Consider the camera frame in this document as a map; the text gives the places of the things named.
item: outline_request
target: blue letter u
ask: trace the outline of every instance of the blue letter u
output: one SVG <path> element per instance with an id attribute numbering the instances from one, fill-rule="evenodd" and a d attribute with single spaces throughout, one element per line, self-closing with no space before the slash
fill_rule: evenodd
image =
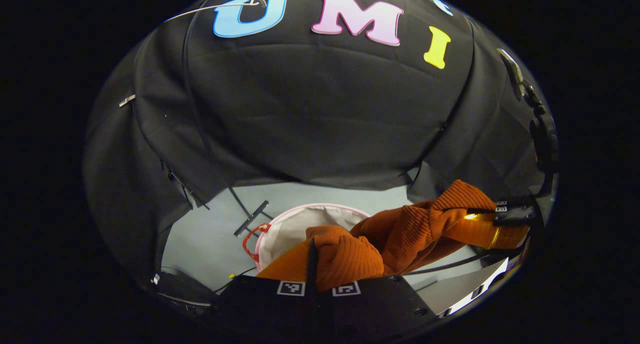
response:
<path id="1" fill-rule="evenodd" d="M 249 0 L 231 0 L 224 4 L 245 4 Z M 263 32 L 278 24 L 284 16 L 287 0 L 267 0 L 264 16 L 253 22 L 241 22 L 242 6 L 221 6 L 214 9 L 217 12 L 213 21 L 213 33 L 222 38 L 237 38 Z"/>

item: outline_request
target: laundry basket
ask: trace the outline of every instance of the laundry basket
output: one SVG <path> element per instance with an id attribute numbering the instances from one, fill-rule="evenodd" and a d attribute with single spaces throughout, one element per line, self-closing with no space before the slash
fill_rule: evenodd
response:
<path id="1" fill-rule="evenodd" d="M 309 203 L 300 205 L 276 216 L 269 223 L 254 228 L 242 241 L 244 251 L 255 261 L 258 271 L 266 268 L 284 253 L 307 239 L 307 228 L 336 225 L 350 231 L 356 224 L 370 217 L 353 207 L 335 203 Z M 247 249 L 247 241 L 260 231 L 255 253 Z"/>

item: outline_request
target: black cable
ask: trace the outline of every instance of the black cable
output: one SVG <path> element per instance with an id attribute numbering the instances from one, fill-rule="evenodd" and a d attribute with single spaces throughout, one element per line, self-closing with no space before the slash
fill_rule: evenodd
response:
<path id="1" fill-rule="evenodd" d="M 207 2 L 208 0 L 203 0 L 202 3 L 199 5 L 198 9 L 201 9 L 202 7 L 204 7 Z M 192 91 L 192 85 L 191 85 L 190 76 L 189 76 L 190 71 L 189 71 L 188 48 L 189 48 L 189 41 L 192 37 L 192 31 L 194 31 L 196 19 L 198 19 L 198 16 L 200 13 L 201 11 L 197 11 L 194 14 L 194 16 L 191 18 L 191 21 L 189 22 L 189 27 L 187 28 L 187 31 L 184 35 L 184 39 L 182 40 L 182 72 L 184 76 L 184 86 L 187 92 L 187 101 L 189 102 L 189 105 L 195 116 L 196 124 L 198 126 L 198 133 L 200 138 L 202 139 L 202 144 L 204 144 L 206 154 L 208 154 L 209 158 L 212 160 L 212 163 L 215 167 L 218 177 L 220 178 L 220 180 L 222 180 L 222 183 L 224 184 L 224 186 L 226 186 L 227 189 L 229 189 L 229 192 L 231 192 L 231 195 L 233 196 L 235 201 L 238 203 L 238 205 L 240 205 L 240 207 L 242 208 L 242 211 L 246 214 L 246 216 L 251 217 L 249 210 L 247 210 L 247 208 L 242 203 L 240 198 L 238 198 L 238 195 L 234 191 L 233 187 L 229 185 L 229 183 L 225 180 L 224 176 L 222 175 L 222 170 L 218 166 L 215 154 L 213 152 L 213 149 L 211 148 L 211 143 L 206 139 L 206 134 L 202 127 L 200 113 L 198 112 L 198 108 L 194 102 L 194 93 Z"/>
<path id="2" fill-rule="evenodd" d="M 191 208 L 191 210 L 194 210 L 194 206 L 192 205 L 192 201 L 189 200 L 189 196 L 187 196 L 187 191 L 185 190 L 185 187 L 183 185 L 180 185 L 182 187 L 182 193 L 184 193 L 184 198 L 187 199 L 187 203 L 189 203 L 189 207 Z"/>
<path id="3" fill-rule="evenodd" d="M 318 276 L 318 248 L 316 248 L 315 237 L 311 238 L 306 262 L 306 287 L 304 289 L 304 316 L 306 324 L 302 328 L 301 339 L 304 343 L 331 343 L 331 341 L 319 341 L 318 339 L 326 335 L 329 331 L 322 328 L 320 324 L 320 305 L 318 299 L 318 288 L 316 278 Z"/>
<path id="4" fill-rule="evenodd" d="M 160 163 L 162 164 L 162 167 L 164 170 L 164 162 L 162 162 L 162 160 L 160 160 Z M 166 166 L 167 170 L 169 171 L 169 180 L 173 181 L 174 179 L 178 181 L 178 183 L 182 186 L 182 189 L 185 189 L 185 183 L 182 182 L 182 180 L 180 180 L 180 178 L 178 178 L 178 175 L 176 175 L 176 173 L 171 170 L 171 168 L 167 165 Z M 194 191 L 189 190 L 189 193 L 193 196 L 194 200 L 199 201 L 205 208 L 206 210 L 211 210 L 208 206 L 207 203 L 205 203 L 198 195 L 196 195 L 196 193 L 194 193 Z"/>
<path id="5" fill-rule="evenodd" d="M 260 238 L 260 235 L 258 235 L 258 233 L 256 233 L 256 232 L 253 233 L 253 236 L 256 237 L 256 238 Z"/>
<path id="6" fill-rule="evenodd" d="M 247 269 L 247 270 L 243 271 L 242 273 L 240 273 L 240 274 L 236 275 L 236 277 L 238 277 L 238 276 L 242 276 L 243 274 L 246 274 L 247 272 L 253 271 L 253 269 L 256 269 L 256 267 L 254 266 L 254 267 L 253 267 L 253 268 L 251 268 L 251 269 Z M 213 291 L 213 293 L 214 293 L 214 294 L 217 294 L 220 290 L 225 289 L 226 287 L 228 287 L 228 286 L 231 284 L 231 282 L 233 282 L 233 281 L 234 281 L 233 279 L 229 280 L 229 282 L 227 282 L 225 285 L 222 285 L 220 288 L 215 289 L 215 290 Z"/>
<path id="7" fill-rule="evenodd" d="M 274 217 L 273 217 L 273 216 L 271 216 L 271 215 L 267 214 L 266 212 L 261 211 L 261 212 L 260 212 L 260 214 L 264 215 L 265 217 L 267 217 L 267 218 L 269 218 L 269 219 L 271 219 L 271 220 L 273 220 L 273 219 L 274 219 Z"/>
<path id="8" fill-rule="evenodd" d="M 405 273 L 405 274 L 402 274 L 402 275 L 403 276 L 414 276 L 416 274 L 424 274 L 424 273 L 432 273 L 432 272 L 443 271 L 445 269 L 455 268 L 455 267 L 458 267 L 460 265 L 464 265 L 464 264 L 468 264 L 468 263 L 471 263 L 471 262 L 475 262 L 476 260 L 480 260 L 480 259 L 486 258 L 488 256 L 490 256 L 490 255 L 489 254 L 478 254 L 478 255 L 471 256 L 471 257 L 467 257 L 464 260 L 460 260 L 460 261 L 457 261 L 457 262 L 452 262 L 451 264 L 447 264 L 447 265 L 443 265 L 443 266 L 436 266 L 435 268 L 431 268 L 431 269 L 411 271 L 410 273 Z"/>

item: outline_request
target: light gray surface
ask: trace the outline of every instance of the light gray surface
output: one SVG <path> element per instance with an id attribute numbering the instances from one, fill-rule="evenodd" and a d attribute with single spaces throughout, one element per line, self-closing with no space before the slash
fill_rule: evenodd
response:
<path id="1" fill-rule="evenodd" d="M 503 273 L 507 267 L 507 259 L 489 265 L 486 268 L 440 280 L 416 293 L 435 314 L 441 314 L 451 308 L 450 314 L 464 307 L 489 289 L 493 279 Z M 471 299 L 474 290 L 482 285 L 478 296 Z"/>
<path id="2" fill-rule="evenodd" d="M 264 212 L 272 217 L 310 203 L 346 205 L 370 215 L 413 204 L 407 199 L 406 186 L 386 191 L 365 191 L 286 182 L 237 187 L 234 191 L 249 212 L 253 212 L 263 201 L 269 201 Z M 240 274 L 256 264 L 242 248 L 242 241 L 249 232 L 245 231 L 240 237 L 233 235 L 247 217 L 231 193 L 226 189 L 207 205 L 210 210 L 205 207 L 194 209 L 173 225 L 164 248 L 162 266 L 179 269 L 215 290 L 229 281 L 230 274 Z M 267 216 L 260 215 L 249 227 L 253 229 L 269 221 Z M 253 252 L 255 247 L 256 237 L 252 236 L 247 248 Z M 473 255 L 473 251 L 465 246 L 421 269 L 450 264 Z M 477 269 L 480 269 L 478 261 L 436 273 L 405 276 L 405 280 L 414 289 L 421 289 L 436 280 L 461 276 Z M 252 270 L 246 275 L 254 276 L 256 273 L 256 270 Z"/>

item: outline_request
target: metal clip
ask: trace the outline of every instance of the metal clip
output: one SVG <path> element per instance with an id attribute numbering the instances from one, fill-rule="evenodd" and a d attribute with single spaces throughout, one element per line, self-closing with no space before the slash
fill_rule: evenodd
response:
<path id="1" fill-rule="evenodd" d="M 505 66 L 507 66 L 507 73 L 509 73 L 513 93 L 516 95 L 518 101 L 520 101 L 525 95 L 525 86 L 523 85 L 524 78 L 522 77 L 520 66 L 504 49 L 498 48 L 497 50 Z"/>
<path id="2" fill-rule="evenodd" d="M 547 113 L 544 105 L 542 105 L 542 100 L 538 97 L 533 85 L 528 82 L 526 79 L 522 80 L 522 84 L 524 85 L 524 89 L 526 90 L 526 104 L 528 104 L 531 108 L 533 108 L 534 116 L 541 116 L 542 114 Z"/>
<path id="3" fill-rule="evenodd" d="M 124 100 L 122 100 L 122 101 L 119 103 L 118 107 L 119 107 L 119 108 L 124 107 L 128 102 L 130 102 L 130 101 L 134 100 L 135 98 L 136 98 L 136 94 L 131 95 L 131 96 L 128 96 L 127 98 L 125 98 Z"/>

